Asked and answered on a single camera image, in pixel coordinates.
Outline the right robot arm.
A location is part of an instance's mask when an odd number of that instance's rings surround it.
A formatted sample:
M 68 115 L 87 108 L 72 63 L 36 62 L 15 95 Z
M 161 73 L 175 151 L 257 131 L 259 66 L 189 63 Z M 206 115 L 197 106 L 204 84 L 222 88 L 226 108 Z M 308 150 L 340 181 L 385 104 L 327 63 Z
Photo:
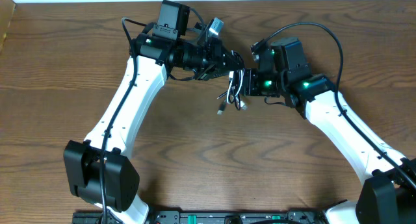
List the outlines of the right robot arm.
M 360 183 L 357 201 L 323 211 L 326 223 L 414 223 L 415 161 L 376 135 L 336 92 L 327 76 L 314 75 L 297 38 L 264 40 L 251 47 L 257 69 L 244 75 L 244 94 L 283 97 L 320 129 L 352 166 Z

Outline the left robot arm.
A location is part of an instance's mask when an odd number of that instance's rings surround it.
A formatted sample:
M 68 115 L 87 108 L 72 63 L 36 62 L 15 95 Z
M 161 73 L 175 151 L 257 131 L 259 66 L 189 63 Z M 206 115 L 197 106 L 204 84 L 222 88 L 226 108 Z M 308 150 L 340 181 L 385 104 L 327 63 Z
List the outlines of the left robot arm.
M 197 81 L 243 69 L 239 54 L 220 40 L 220 19 L 199 21 L 193 27 L 197 37 L 185 38 L 193 12 L 165 0 L 158 20 L 128 37 L 126 70 L 109 106 L 83 141 L 68 142 L 63 159 L 71 194 L 102 209 L 95 216 L 74 217 L 74 223 L 146 222 L 150 209 L 138 195 L 140 177 L 130 159 L 148 108 L 173 68 L 191 71 Z

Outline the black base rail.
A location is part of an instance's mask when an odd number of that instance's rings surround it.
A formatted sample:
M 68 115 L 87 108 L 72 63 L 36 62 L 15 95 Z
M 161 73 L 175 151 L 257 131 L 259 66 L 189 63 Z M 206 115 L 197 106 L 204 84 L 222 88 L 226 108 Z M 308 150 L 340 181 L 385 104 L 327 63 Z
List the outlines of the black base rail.
M 180 212 L 178 210 L 150 210 L 148 224 L 227 224 L 227 223 L 305 223 L 325 224 L 322 212 L 290 210 L 287 212 Z

